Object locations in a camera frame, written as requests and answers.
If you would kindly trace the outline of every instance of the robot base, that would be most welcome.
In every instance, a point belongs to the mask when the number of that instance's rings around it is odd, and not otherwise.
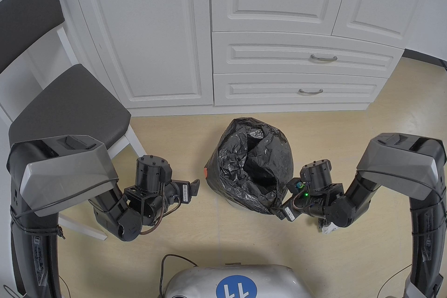
[[[193,267],[177,273],[165,298],[313,298],[291,268],[269,265]]]

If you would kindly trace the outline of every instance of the silver handle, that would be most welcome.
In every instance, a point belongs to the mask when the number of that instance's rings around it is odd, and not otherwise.
[[[302,89],[299,89],[298,92],[301,94],[320,94],[320,93],[323,93],[323,89],[320,88],[320,90],[318,92],[307,92],[307,91],[303,91]]]
[[[338,57],[337,57],[337,56],[334,56],[334,57],[332,57],[332,58],[324,58],[324,57],[317,57],[317,56],[315,56],[315,55],[310,55],[310,58],[311,58],[312,60],[327,61],[327,62],[338,60]]]

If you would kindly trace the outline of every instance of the light wood floor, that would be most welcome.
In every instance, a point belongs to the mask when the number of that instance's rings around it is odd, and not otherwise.
[[[281,129],[293,150],[295,175],[304,164],[330,159],[333,182],[347,189],[369,140],[381,132],[414,133],[447,142],[447,72],[403,58],[368,110],[254,114]],[[173,178],[203,179],[203,167],[229,122],[245,115],[137,117],[131,121],[148,154],[165,158]],[[127,147],[114,160],[120,188],[134,184],[136,155]],[[64,212],[96,228],[84,203]],[[230,262],[292,267],[317,298],[376,297],[382,284],[411,263],[408,199],[387,188],[374,196],[369,211],[352,226],[329,235],[316,220],[295,222],[244,212],[230,206],[202,180],[199,195],[165,218],[152,234],[124,243],[68,229],[59,240],[60,275],[73,298],[154,297],[161,258],[176,253],[202,266]],[[165,282],[188,264],[166,261]],[[408,268],[386,284],[380,296],[403,295]],[[442,274],[447,275],[447,260]],[[65,297],[68,294],[63,288]],[[447,296],[444,283],[439,297]]]

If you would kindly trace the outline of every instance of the chair backrest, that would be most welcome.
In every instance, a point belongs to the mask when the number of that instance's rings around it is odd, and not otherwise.
[[[39,38],[63,22],[59,0],[2,0],[0,73]]]

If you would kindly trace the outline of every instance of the black baseboard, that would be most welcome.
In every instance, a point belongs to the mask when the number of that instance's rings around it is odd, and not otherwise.
[[[413,51],[412,49],[405,49],[402,57],[412,58],[413,60],[419,60],[427,63],[431,63],[432,65],[444,67],[447,71],[447,62],[441,60],[440,58],[433,57],[430,55],[422,54],[417,51]]]

